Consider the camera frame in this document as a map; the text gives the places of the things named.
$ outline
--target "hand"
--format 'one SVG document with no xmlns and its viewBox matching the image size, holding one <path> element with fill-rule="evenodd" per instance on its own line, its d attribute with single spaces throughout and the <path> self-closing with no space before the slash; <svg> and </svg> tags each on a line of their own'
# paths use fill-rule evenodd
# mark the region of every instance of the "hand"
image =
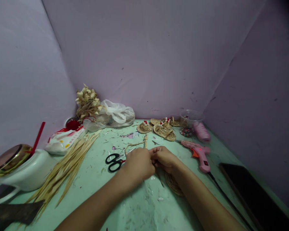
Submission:
<svg viewBox="0 0 289 231">
<path fill-rule="evenodd" d="M 137 148 L 126 155 L 126 161 L 122 170 L 128 179 L 137 186 L 155 173 L 155 167 L 151 161 L 148 149 Z"/>
<path fill-rule="evenodd" d="M 152 156 L 151 159 L 154 166 L 161 167 L 170 174 L 177 163 L 180 162 L 165 146 L 152 148 L 149 152 Z"/>
</svg>

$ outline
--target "glue gun cord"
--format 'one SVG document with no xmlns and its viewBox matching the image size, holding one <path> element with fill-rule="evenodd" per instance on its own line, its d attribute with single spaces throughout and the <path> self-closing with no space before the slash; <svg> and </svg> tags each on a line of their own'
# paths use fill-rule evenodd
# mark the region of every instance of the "glue gun cord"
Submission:
<svg viewBox="0 0 289 231">
<path fill-rule="evenodd" d="M 217 181 L 215 180 L 214 176 L 211 172 L 208 172 L 208 175 L 212 178 L 216 186 L 218 187 L 219 191 L 222 193 L 222 195 L 225 197 L 225 199 L 229 202 L 229 204 L 233 207 L 233 209 L 237 212 L 237 214 L 241 217 L 241 219 L 244 221 L 244 223 L 248 226 L 248 228 L 251 231 L 254 231 L 254 229 L 251 227 L 251 225 L 247 222 L 247 220 L 243 217 L 243 215 L 240 213 L 240 211 L 236 208 L 236 206 L 231 202 L 231 200 L 228 198 L 228 196 L 224 193 L 224 191 L 221 189 Z"/>
</svg>

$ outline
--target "white plastic bag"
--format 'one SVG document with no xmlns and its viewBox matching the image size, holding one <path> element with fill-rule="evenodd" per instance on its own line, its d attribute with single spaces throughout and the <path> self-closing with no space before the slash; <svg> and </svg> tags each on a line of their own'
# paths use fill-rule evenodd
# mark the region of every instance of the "white plastic bag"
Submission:
<svg viewBox="0 0 289 231">
<path fill-rule="evenodd" d="M 84 126 L 75 131 L 63 128 L 51 135 L 45 150 L 50 154 L 65 155 L 75 140 L 78 138 L 81 139 L 86 133 L 87 130 Z"/>
<path fill-rule="evenodd" d="M 132 125 L 135 121 L 135 112 L 131 107 L 121 103 L 113 103 L 108 99 L 102 101 L 103 107 L 97 117 L 88 117 L 83 120 L 83 125 L 89 131 L 97 131 L 105 127 L 124 127 Z"/>
</svg>

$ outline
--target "pink thread spool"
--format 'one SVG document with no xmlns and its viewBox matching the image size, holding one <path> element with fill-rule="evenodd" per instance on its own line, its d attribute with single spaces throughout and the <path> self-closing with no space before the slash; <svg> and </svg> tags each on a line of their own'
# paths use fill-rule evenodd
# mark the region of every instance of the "pink thread spool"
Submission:
<svg viewBox="0 0 289 231">
<path fill-rule="evenodd" d="M 208 133 L 207 129 L 203 125 L 203 123 L 196 122 L 193 124 L 194 131 L 197 135 L 197 138 L 201 142 L 210 142 L 211 141 L 211 136 Z"/>
</svg>

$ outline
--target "hot glue gun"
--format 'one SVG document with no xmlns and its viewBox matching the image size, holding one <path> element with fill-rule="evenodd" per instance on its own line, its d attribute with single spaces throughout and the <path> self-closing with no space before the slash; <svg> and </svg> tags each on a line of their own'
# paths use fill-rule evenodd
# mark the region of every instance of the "hot glue gun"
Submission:
<svg viewBox="0 0 289 231">
<path fill-rule="evenodd" d="M 193 157 L 199 158 L 200 160 L 200 170 L 203 173 L 210 172 L 210 166 L 208 163 L 208 160 L 206 158 L 206 154 L 210 153 L 210 148 L 208 147 L 202 147 L 200 144 L 196 144 L 190 141 L 179 141 L 176 140 L 176 142 L 182 144 L 184 147 L 187 147 L 193 151 Z"/>
</svg>

